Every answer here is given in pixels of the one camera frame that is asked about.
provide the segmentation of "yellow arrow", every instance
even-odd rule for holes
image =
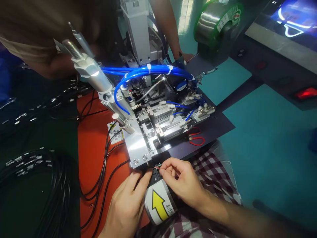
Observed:
[[[165,202],[165,200],[161,198],[156,191],[153,190],[152,210],[156,209],[158,216],[161,218],[162,221],[165,221],[168,218],[168,215],[165,210],[165,207],[163,206],[163,202]]]

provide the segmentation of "orange mat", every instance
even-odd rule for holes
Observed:
[[[79,112],[82,111],[84,105],[91,99],[91,97],[92,94],[89,94],[77,100],[77,108]],[[87,113],[88,109],[89,106],[86,108],[84,115]],[[106,108],[100,103],[100,100],[97,99],[93,101],[90,113],[105,109]],[[80,184],[84,193],[87,193],[93,188],[100,175],[105,154],[106,136],[108,133],[107,124],[110,122],[113,122],[112,112],[106,111],[86,117],[78,127],[79,177]],[[113,146],[122,142],[124,142],[124,140],[117,142],[114,145],[110,145],[109,150]],[[125,145],[118,146],[109,155],[106,163],[105,180],[98,199],[96,211],[91,222],[81,231],[82,238],[92,237],[99,219],[103,194],[109,176],[119,164],[128,159],[129,155]],[[96,237],[99,236],[105,225],[113,193],[118,188],[118,186],[126,179],[126,177],[130,175],[131,172],[132,171],[129,168],[129,165],[125,164],[114,173],[108,187],[102,219]],[[93,209],[93,204],[94,200],[90,202],[83,201],[82,199],[80,200],[81,226],[85,224],[88,220]],[[149,222],[150,221],[146,215],[146,212],[143,211],[143,215],[140,221],[140,227],[144,227]]]

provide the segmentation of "plaid shirt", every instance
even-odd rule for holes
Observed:
[[[220,199],[241,205],[241,198],[233,186],[222,163],[209,149],[198,153],[192,166],[203,187]],[[137,237],[154,238],[225,238],[232,234],[221,225],[205,218],[193,208],[185,205],[159,226],[145,227]]]

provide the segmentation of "blue floor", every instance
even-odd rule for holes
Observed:
[[[194,21],[205,1],[172,0],[181,49],[195,54]],[[203,91],[217,105],[250,72],[232,59],[203,79]],[[317,155],[308,150],[317,109],[300,111],[263,85],[224,114],[236,129],[220,138],[232,161],[245,206],[255,199],[287,218],[316,230]]]

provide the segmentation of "monitor screen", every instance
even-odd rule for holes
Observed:
[[[316,0],[272,0],[245,34],[317,74]]]

